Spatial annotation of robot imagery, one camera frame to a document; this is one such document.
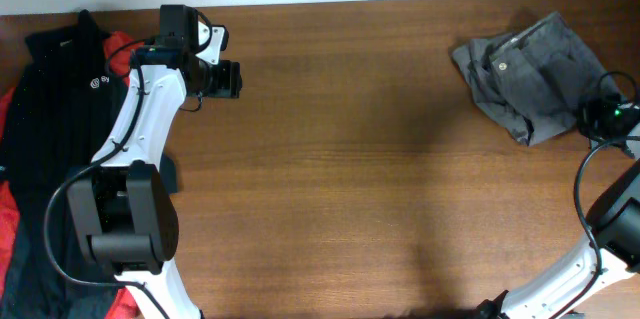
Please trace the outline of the grey shorts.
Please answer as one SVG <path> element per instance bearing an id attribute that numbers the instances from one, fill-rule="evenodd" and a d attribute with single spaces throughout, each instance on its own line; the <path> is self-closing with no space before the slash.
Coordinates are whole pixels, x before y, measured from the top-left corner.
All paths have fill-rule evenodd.
<path id="1" fill-rule="evenodd" d="M 582 100 L 620 93 L 558 12 L 519 33 L 471 39 L 451 59 L 474 103 L 525 146 L 572 129 Z"/>

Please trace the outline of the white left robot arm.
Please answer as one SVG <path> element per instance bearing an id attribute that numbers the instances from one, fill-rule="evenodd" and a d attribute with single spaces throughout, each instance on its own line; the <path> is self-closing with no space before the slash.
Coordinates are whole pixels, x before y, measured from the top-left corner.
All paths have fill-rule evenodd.
<path id="1" fill-rule="evenodd" d="M 189 49 L 142 46 L 106 142 L 63 190 L 80 251 L 127 288 L 146 318 L 200 318 L 180 277 L 179 222 L 161 174 L 174 117 L 189 96 L 238 98 L 240 65 Z"/>

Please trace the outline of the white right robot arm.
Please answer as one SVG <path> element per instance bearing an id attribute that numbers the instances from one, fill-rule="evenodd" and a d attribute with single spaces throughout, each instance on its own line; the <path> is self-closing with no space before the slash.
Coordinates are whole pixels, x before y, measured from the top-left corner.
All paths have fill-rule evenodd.
<path id="1" fill-rule="evenodd" d="M 489 318 L 545 319 L 569 314 L 598 291 L 639 273 L 639 163 L 634 162 L 588 209 L 581 203 L 589 162 L 622 144 L 639 158 L 639 121 L 594 146 L 578 167 L 573 202 L 584 234 L 561 259 L 523 286 L 487 301 Z"/>

